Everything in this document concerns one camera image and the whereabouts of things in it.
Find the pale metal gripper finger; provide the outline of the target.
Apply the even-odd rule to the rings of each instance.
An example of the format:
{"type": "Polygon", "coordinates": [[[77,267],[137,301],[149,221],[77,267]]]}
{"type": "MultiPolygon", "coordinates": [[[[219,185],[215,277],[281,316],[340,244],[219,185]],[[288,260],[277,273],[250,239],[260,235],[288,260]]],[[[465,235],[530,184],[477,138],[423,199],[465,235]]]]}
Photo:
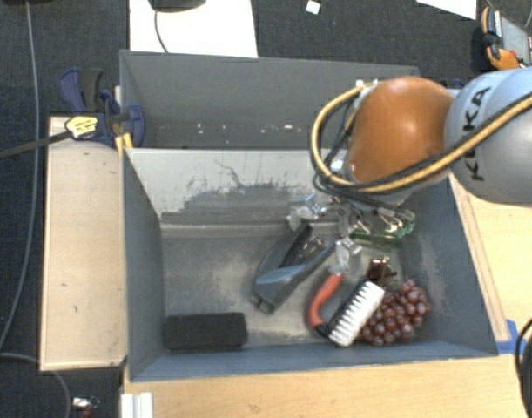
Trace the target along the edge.
{"type": "Polygon", "coordinates": [[[314,222],[324,215],[325,208],[318,204],[296,204],[289,206],[286,220],[291,230],[297,230],[303,222],[314,222]]]}
{"type": "Polygon", "coordinates": [[[335,245],[335,258],[336,263],[334,265],[335,273],[347,272],[354,259],[357,258],[362,252],[362,245],[355,242],[351,238],[339,239],[335,245]]]}

